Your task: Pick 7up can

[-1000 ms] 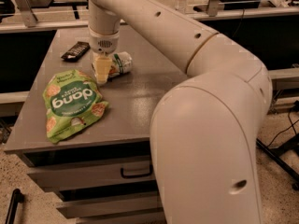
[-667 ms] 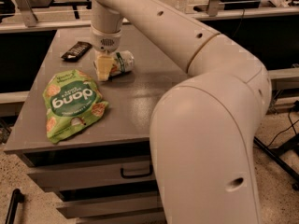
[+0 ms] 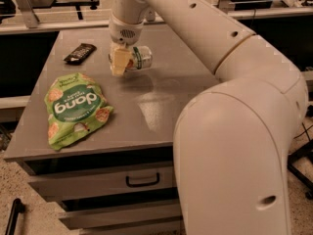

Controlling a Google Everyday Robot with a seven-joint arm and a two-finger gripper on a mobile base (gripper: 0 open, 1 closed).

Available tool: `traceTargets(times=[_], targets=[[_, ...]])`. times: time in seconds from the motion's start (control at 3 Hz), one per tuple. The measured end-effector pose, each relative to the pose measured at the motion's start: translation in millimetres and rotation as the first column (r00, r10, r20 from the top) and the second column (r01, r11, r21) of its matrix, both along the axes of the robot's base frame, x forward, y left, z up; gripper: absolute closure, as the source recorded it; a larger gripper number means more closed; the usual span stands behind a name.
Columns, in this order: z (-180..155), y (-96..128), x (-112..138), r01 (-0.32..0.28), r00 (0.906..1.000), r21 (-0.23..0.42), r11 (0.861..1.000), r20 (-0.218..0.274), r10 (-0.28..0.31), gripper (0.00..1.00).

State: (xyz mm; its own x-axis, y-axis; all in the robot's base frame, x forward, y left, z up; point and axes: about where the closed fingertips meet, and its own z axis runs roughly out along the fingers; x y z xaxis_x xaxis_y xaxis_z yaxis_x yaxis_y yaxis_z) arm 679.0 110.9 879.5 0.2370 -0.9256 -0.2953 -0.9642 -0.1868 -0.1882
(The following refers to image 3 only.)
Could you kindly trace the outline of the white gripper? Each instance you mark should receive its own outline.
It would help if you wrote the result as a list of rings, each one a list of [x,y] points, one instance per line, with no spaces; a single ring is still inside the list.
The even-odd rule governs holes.
[[[143,26],[142,17],[111,13],[109,31],[113,41],[110,51],[113,75],[122,76],[124,74],[132,59],[132,53],[126,45],[134,45],[139,40]]]

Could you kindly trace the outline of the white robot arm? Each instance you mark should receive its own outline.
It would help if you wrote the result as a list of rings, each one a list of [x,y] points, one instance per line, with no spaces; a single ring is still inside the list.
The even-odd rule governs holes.
[[[308,106],[300,70],[205,0],[114,0],[112,40],[133,45],[153,8],[218,79],[173,134],[187,235],[291,235],[287,160]]]

